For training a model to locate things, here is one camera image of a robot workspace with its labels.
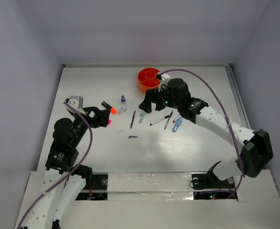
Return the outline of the black-capped white marker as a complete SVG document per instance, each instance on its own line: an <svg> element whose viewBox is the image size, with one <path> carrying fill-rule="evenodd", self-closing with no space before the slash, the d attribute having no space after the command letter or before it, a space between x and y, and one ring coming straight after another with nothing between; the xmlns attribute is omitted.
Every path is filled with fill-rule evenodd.
<svg viewBox="0 0 280 229"><path fill-rule="evenodd" d="M150 123L149 125L150 125L150 126L156 125L156 124L158 124L158 123L160 123L160 122L162 122L162 121L168 119L169 117L170 117L170 115L166 115L166 116L162 117L161 119L158 119L158 120L156 120L155 122Z"/></svg>

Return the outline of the orange round organizer container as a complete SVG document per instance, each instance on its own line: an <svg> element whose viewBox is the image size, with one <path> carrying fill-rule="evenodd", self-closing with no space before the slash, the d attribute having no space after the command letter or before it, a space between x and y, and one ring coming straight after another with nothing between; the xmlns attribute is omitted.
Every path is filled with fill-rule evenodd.
<svg viewBox="0 0 280 229"><path fill-rule="evenodd" d="M145 68L142 69L138 74L138 89L143 94L147 90L154 89L159 86L160 81L157 79L156 75L159 70L156 68Z"/></svg>

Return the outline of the blue ballpoint pen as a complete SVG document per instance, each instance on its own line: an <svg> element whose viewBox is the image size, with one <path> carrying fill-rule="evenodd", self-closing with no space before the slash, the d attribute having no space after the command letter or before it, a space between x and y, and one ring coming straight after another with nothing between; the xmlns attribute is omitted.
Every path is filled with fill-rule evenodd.
<svg viewBox="0 0 280 229"><path fill-rule="evenodd" d="M168 126L168 124L169 124L170 118L171 118L172 115L173 115L173 112L174 112L174 110L172 110L172 111L170 112L170 114L169 114L169 116L168 116L168 118L167 118L166 124L165 124L165 126L164 126L164 130L166 130L166 128L167 128L167 126Z"/></svg>

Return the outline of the blue translucent utility knife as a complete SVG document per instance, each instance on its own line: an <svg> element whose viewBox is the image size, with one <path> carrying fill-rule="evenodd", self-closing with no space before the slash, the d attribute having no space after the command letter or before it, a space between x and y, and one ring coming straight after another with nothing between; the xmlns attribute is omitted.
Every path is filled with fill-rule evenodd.
<svg viewBox="0 0 280 229"><path fill-rule="evenodd" d="M180 125L182 124L182 121L183 121L183 119L181 119L181 118L179 118L175 121L174 127L172 129L173 133L175 133L179 129Z"/></svg>

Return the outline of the purple gel pen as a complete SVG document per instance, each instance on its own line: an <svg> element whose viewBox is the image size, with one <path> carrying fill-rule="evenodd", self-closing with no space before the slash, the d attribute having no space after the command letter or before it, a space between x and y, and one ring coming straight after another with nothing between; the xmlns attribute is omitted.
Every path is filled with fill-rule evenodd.
<svg viewBox="0 0 280 229"><path fill-rule="evenodd" d="M134 119L135 119L135 114L136 114L136 110L134 110L133 115L132 115L132 120L131 120L131 123L130 123L130 129L132 129L132 127L133 127L133 123L134 123Z"/></svg>

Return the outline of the orange highlighter black body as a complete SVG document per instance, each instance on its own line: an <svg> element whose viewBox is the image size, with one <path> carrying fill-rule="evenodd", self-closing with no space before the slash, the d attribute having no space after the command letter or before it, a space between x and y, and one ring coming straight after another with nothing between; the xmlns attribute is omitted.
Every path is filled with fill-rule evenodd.
<svg viewBox="0 0 280 229"><path fill-rule="evenodd" d="M101 105L106 108L106 109L110 109L112 114L116 114L117 110L114 109L112 106L110 106L108 103L106 102L102 102Z"/></svg>

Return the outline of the green translucent utility knife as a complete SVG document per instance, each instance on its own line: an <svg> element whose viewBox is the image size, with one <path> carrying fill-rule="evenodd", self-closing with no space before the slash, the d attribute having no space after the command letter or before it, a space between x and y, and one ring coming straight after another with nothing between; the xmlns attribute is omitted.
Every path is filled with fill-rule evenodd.
<svg viewBox="0 0 280 229"><path fill-rule="evenodd" d="M145 116L146 116L146 112L145 112L145 111L142 111L142 112L140 113L140 119L139 119L139 123L140 123L140 124L143 122Z"/></svg>

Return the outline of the small clear blue-capped bottle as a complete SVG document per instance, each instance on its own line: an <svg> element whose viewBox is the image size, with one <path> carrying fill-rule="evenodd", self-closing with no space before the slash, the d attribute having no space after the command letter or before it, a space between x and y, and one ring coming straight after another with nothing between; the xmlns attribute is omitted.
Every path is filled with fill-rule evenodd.
<svg viewBox="0 0 280 229"><path fill-rule="evenodd" d="M121 111L125 112L127 110L127 105L126 105L126 98L124 95L121 96Z"/></svg>

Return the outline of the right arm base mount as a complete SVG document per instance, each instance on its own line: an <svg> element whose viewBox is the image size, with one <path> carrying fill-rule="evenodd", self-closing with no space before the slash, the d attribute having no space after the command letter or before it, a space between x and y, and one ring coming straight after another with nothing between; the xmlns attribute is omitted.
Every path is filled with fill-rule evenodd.
<svg viewBox="0 0 280 229"><path fill-rule="evenodd" d="M195 173L189 182L195 200L237 199L233 194L236 185L233 177L219 180L208 173Z"/></svg>

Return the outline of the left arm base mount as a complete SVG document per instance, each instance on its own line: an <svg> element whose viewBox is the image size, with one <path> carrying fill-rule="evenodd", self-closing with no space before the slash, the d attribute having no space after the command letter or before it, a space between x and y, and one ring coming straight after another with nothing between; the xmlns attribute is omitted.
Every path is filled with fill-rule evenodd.
<svg viewBox="0 0 280 229"><path fill-rule="evenodd" d="M107 200L108 173L93 174L92 181L76 197L76 200Z"/></svg>

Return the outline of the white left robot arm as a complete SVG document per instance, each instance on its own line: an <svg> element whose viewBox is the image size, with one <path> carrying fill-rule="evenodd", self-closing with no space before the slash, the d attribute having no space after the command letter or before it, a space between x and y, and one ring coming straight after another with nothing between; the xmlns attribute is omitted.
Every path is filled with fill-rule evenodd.
<svg viewBox="0 0 280 229"><path fill-rule="evenodd" d="M61 118L54 124L41 193L22 216L17 225L19 229L61 228L81 190L94 185L92 168L82 164L89 151L76 162L77 146L86 132L91 134L94 128L108 126L111 111L70 105L66 105L66 109L74 119Z"/></svg>

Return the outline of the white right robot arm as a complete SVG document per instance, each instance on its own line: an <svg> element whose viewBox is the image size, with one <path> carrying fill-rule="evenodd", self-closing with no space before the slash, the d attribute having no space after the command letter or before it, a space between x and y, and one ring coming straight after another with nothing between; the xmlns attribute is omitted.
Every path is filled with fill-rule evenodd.
<svg viewBox="0 0 280 229"><path fill-rule="evenodd" d="M218 187L229 177L245 175L255 178L273 158L269 133L242 127L215 111L208 103L192 97L182 79L168 80L165 85L149 89L139 108L146 113L166 107L176 109L182 118L218 135L231 144L238 155L227 162L217 162L207 174L207 183Z"/></svg>

